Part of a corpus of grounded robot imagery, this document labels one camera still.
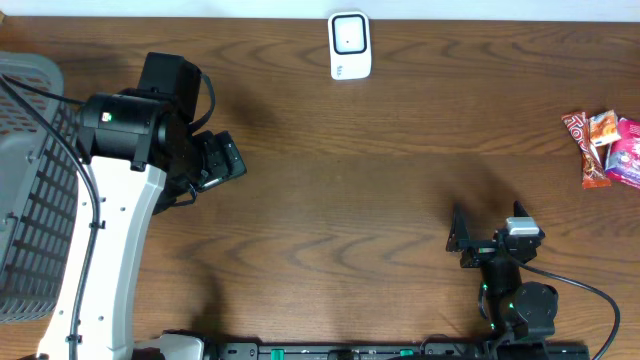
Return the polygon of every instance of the pink package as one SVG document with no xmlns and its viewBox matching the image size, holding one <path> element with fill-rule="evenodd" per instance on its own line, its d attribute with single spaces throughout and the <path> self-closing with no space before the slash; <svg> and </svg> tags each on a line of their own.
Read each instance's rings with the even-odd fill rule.
<svg viewBox="0 0 640 360">
<path fill-rule="evenodd" d="M 621 118 L 618 131 L 622 139 L 609 146 L 605 173 L 640 189 L 640 123 Z"/>
</svg>

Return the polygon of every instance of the brown wood surface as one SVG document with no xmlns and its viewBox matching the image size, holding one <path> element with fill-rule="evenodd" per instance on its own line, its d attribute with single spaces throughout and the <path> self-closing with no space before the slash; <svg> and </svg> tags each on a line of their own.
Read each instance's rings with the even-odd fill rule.
<svg viewBox="0 0 640 360">
<path fill-rule="evenodd" d="M 325 21 L 9 17 L 0 47 L 54 60 L 76 98 L 135 86 L 149 51 L 213 79 L 208 128 L 233 134 L 249 172 L 152 219 L 137 340 L 170 328 L 263 341 L 482 333 L 480 272 L 444 251 L 450 210 L 463 203 L 489 236 L 520 199 L 547 232 L 532 264 L 611 294 L 623 317 L 606 358 L 638 359 L 640 192 L 582 190 L 560 116 L 640 119 L 639 33 L 373 21 L 372 74 L 349 82 L 329 75 Z M 558 289 L 554 338 L 595 354 L 612 325 L 606 302 L 523 277 Z M 1 326 L 0 358 L 33 353 L 46 326 Z"/>
</svg>

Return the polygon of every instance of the white background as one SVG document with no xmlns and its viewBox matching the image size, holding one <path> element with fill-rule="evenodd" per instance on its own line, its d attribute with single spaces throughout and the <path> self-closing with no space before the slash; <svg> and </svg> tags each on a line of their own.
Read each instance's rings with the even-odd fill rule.
<svg viewBox="0 0 640 360">
<path fill-rule="evenodd" d="M 640 21 L 640 0 L 0 0 L 7 15 Z"/>
</svg>

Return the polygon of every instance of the snack wrapper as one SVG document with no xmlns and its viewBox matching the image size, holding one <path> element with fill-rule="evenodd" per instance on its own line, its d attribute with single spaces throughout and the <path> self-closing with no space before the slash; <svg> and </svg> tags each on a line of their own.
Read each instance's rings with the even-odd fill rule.
<svg viewBox="0 0 640 360">
<path fill-rule="evenodd" d="M 618 115 L 609 110 L 589 119 L 589 139 L 594 146 L 603 146 L 620 140 Z"/>
<path fill-rule="evenodd" d="M 596 147 L 589 141 L 589 123 L 584 112 L 567 114 L 562 122 L 582 151 L 582 188 L 611 186 L 598 158 Z"/>
<path fill-rule="evenodd" d="M 622 139 L 609 146 L 606 174 L 640 188 L 640 123 L 622 118 L 618 127 Z"/>
</svg>

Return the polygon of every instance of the gray plastic crate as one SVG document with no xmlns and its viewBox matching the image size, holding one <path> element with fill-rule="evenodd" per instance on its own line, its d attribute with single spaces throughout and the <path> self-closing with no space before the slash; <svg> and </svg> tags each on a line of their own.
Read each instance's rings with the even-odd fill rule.
<svg viewBox="0 0 640 360">
<path fill-rule="evenodd" d="M 0 73 L 62 95 L 62 74 L 37 55 L 0 52 Z M 75 143 L 67 104 L 13 86 Z M 0 323 L 55 307 L 75 222 L 76 170 L 62 148 L 0 88 Z"/>
</svg>

